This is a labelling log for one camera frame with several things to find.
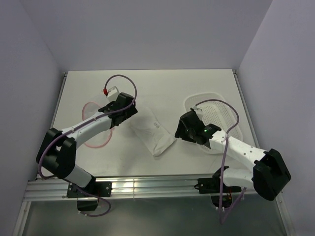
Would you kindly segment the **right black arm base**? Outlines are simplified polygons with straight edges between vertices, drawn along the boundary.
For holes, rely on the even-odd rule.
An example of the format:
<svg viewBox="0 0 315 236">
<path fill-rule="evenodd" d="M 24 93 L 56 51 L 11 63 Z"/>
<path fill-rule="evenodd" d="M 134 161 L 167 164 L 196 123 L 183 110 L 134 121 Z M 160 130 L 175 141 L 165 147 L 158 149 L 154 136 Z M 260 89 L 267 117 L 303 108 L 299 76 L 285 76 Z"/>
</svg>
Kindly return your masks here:
<svg viewBox="0 0 315 236">
<path fill-rule="evenodd" d="M 198 190 L 199 194 L 218 194 L 211 197 L 211 201 L 215 207 L 219 206 L 220 200 L 220 179 L 219 178 L 199 178 L 194 189 Z M 227 208 L 232 204 L 232 188 L 226 187 L 223 184 L 222 207 Z"/>
</svg>

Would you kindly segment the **white bra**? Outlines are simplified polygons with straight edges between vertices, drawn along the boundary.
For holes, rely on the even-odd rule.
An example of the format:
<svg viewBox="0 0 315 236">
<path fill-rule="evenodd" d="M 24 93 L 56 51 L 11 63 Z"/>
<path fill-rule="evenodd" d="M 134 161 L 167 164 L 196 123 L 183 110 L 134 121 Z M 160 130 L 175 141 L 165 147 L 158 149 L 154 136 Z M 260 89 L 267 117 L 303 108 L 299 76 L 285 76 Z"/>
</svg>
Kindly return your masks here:
<svg viewBox="0 0 315 236">
<path fill-rule="evenodd" d="M 175 142 L 174 135 L 158 121 L 147 106 L 139 106 L 130 118 L 129 126 L 153 157 L 163 154 Z"/>
</svg>

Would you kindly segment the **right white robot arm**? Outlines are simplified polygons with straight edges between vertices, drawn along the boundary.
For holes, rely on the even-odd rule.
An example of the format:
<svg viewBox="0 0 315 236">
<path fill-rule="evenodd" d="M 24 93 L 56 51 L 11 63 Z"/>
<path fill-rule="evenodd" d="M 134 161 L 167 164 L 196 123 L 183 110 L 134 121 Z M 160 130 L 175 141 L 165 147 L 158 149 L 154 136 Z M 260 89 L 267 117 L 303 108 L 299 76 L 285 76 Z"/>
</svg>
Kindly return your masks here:
<svg viewBox="0 0 315 236">
<path fill-rule="evenodd" d="M 211 178 L 198 179 L 195 188 L 201 194 L 238 193 L 242 188 L 253 188 L 262 198 L 272 201 L 291 180 L 277 150 L 250 146 L 214 124 L 205 125 L 194 109 L 180 117 L 175 137 L 224 153 L 246 167 L 241 170 L 224 165 Z"/>
</svg>

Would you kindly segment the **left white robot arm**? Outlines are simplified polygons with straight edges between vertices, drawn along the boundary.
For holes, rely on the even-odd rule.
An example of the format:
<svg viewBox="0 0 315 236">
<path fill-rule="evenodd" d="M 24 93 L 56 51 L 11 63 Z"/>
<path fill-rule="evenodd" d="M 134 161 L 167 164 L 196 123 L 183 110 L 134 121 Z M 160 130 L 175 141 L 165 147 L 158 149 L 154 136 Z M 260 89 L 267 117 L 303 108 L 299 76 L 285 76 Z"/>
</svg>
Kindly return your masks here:
<svg viewBox="0 0 315 236">
<path fill-rule="evenodd" d="M 136 113 L 135 98 L 121 92 L 116 100 L 99 108 L 79 124 L 63 130 L 49 129 L 36 157 L 38 173 L 45 178 L 41 171 L 41 168 L 45 168 L 54 177 L 76 184 L 84 196 L 91 196 L 96 190 L 95 177 L 76 165 L 77 149 L 92 137 L 119 126 Z"/>
</svg>

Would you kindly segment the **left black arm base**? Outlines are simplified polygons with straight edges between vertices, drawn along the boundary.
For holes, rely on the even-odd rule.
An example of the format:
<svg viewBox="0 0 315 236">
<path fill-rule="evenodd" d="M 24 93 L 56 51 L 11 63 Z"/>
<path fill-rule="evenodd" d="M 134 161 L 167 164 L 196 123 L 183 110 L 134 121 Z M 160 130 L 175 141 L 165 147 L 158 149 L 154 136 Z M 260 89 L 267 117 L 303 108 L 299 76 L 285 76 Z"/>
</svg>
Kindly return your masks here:
<svg viewBox="0 0 315 236">
<path fill-rule="evenodd" d="M 86 187 L 79 187 L 69 183 L 66 197 L 77 199 L 77 210 L 89 217 L 103 216 L 111 210 L 111 203 L 107 200 L 111 196 L 112 182 L 96 181 Z"/>
</svg>

